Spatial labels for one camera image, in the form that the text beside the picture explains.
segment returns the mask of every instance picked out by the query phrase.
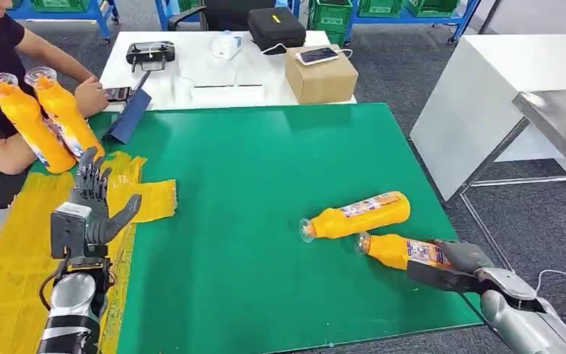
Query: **black case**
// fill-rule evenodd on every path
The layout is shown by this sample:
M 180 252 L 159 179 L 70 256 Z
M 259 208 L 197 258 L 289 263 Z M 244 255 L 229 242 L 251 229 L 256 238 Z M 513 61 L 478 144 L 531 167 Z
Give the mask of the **black case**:
M 307 30 L 285 7 L 250 11 L 248 28 L 253 41 L 261 50 L 272 48 L 279 43 L 287 48 L 303 46 L 307 37 Z M 273 55 L 285 52 L 285 48 L 278 46 L 264 54 Z

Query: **office chair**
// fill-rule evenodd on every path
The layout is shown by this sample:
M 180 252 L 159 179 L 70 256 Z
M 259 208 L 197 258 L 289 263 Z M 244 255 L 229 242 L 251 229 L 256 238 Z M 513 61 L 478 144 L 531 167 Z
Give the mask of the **office chair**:
M 200 15 L 200 29 L 203 31 L 247 31 L 248 12 L 274 7 L 275 0 L 200 0 L 196 6 L 173 16 L 168 20 L 168 30 L 176 31 L 177 26 L 188 17 Z

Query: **yellow cloth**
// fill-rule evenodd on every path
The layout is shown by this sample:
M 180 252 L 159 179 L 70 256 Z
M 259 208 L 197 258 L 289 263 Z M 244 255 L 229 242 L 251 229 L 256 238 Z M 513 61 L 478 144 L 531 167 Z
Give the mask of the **yellow cloth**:
M 126 153 L 108 157 L 103 167 L 113 172 L 108 184 L 110 215 L 120 210 L 137 192 L 142 194 L 138 222 L 174 215 L 175 181 L 140 184 L 142 165 L 146 159 L 133 160 Z M 35 353 L 46 322 L 47 312 L 38 298 L 42 281 L 59 263 L 50 258 L 49 217 L 64 202 L 74 186 L 69 173 L 44 176 L 32 173 L 10 208 L 0 230 L 0 353 Z M 135 239 L 135 224 L 125 227 L 109 244 L 112 272 L 116 284 L 108 292 L 108 309 L 101 324 L 101 350 L 115 353 L 118 346 L 122 312 Z M 51 285 L 45 296 L 50 301 Z

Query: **orange plastic bottle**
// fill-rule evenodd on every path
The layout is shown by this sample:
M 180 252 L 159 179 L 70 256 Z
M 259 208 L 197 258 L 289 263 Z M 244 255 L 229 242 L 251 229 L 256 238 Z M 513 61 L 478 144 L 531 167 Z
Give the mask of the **orange plastic bottle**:
M 0 73 L 0 106 L 50 173 L 66 172 L 77 163 L 47 126 L 38 102 L 18 87 L 13 74 Z
M 377 227 L 401 223 L 411 214 L 409 200 L 400 192 L 387 192 L 338 209 L 328 208 L 317 217 L 300 222 L 305 242 L 339 238 Z
M 105 155 L 103 146 L 79 112 L 74 96 L 57 82 L 55 70 L 44 66 L 31 69 L 25 75 L 25 82 L 34 88 L 38 102 L 77 160 L 91 146 L 98 149 L 96 157 Z
M 357 239 L 357 251 L 378 259 L 388 267 L 403 271 L 407 269 L 409 260 L 417 260 L 433 267 L 450 267 L 450 261 L 444 256 L 441 247 L 395 234 L 373 236 L 361 232 Z

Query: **white device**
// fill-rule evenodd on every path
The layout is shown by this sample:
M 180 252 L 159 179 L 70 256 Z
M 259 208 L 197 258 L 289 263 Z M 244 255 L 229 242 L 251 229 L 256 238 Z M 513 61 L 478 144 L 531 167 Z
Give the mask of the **white device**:
M 296 60 L 305 66 L 336 60 L 339 57 L 340 55 L 328 46 L 313 49 L 308 52 L 296 53 Z
M 212 55 L 216 58 L 231 60 L 242 50 L 242 37 L 229 31 L 220 33 L 212 43 Z

